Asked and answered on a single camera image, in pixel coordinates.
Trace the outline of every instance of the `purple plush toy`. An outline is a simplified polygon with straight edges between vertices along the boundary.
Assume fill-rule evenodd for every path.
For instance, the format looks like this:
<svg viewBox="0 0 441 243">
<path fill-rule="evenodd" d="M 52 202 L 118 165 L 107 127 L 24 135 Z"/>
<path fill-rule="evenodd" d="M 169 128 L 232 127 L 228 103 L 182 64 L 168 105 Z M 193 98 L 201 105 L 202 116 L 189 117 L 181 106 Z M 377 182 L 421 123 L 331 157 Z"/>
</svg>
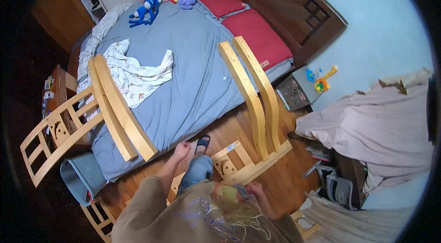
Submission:
<svg viewBox="0 0 441 243">
<path fill-rule="evenodd" d="M 196 0 L 178 0 L 178 4 L 181 6 L 181 9 L 193 9 Z"/>
</svg>

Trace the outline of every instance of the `pillow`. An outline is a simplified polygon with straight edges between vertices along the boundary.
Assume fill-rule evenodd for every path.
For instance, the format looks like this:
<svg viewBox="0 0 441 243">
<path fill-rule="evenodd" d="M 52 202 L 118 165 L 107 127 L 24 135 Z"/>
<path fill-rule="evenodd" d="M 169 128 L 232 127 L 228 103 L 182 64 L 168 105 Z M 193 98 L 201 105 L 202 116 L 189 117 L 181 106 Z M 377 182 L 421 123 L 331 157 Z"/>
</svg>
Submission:
<svg viewBox="0 0 441 243">
<path fill-rule="evenodd" d="M 199 0 L 218 19 L 224 15 L 245 9 L 242 0 Z"/>
<path fill-rule="evenodd" d="M 224 19 L 222 25 L 234 36 L 242 36 L 263 70 L 268 70 L 292 53 L 278 34 L 255 9 L 249 9 Z"/>
</svg>

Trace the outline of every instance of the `hand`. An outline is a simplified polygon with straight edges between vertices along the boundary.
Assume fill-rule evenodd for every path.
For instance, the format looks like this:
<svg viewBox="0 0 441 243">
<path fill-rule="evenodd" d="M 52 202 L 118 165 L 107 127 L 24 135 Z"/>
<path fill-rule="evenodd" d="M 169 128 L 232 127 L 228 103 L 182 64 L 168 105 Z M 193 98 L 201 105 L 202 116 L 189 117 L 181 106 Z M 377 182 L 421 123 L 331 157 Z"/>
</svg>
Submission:
<svg viewBox="0 0 441 243">
<path fill-rule="evenodd" d="M 183 160 L 188 153 L 190 152 L 191 144 L 189 142 L 180 142 L 176 148 L 173 156 L 179 158 L 179 160 Z"/>
<path fill-rule="evenodd" d="M 252 181 L 245 186 L 246 192 L 248 194 L 254 194 L 256 199 L 266 197 L 263 192 L 262 184 L 256 181 Z"/>
</svg>

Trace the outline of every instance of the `laundry basket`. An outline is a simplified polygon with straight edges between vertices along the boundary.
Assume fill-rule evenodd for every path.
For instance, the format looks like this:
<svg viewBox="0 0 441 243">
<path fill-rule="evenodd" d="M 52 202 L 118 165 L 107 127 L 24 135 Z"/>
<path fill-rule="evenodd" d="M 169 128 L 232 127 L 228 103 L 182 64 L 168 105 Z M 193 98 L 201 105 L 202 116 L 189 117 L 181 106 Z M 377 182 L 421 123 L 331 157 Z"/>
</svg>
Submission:
<svg viewBox="0 0 441 243">
<path fill-rule="evenodd" d="M 97 193 L 107 184 L 91 152 L 64 159 L 59 172 L 69 191 L 85 207 L 91 204 Z"/>
</svg>

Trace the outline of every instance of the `black slipper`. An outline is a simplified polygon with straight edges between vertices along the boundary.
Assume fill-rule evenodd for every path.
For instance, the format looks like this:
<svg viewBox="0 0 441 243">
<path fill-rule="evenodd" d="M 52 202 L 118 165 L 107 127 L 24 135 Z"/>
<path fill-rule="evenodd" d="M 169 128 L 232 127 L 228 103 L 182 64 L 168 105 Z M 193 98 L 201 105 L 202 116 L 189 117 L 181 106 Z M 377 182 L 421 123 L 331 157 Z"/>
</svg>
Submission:
<svg viewBox="0 0 441 243">
<path fill-rule="evenodd" d="M 210 135 L 203 135 L 201 136 L 201 138 L 198 139 L 198 143 L 196 144 L 196 148 L 195 148 L 195 155 L 196 155 L 196 150 L 198 150 L 198 146 L 204 146 L 205 147 L 205 152 L 207 151 L 208 145 L 210 144 L 211 141 L 211 137 Z"/>
</svg>

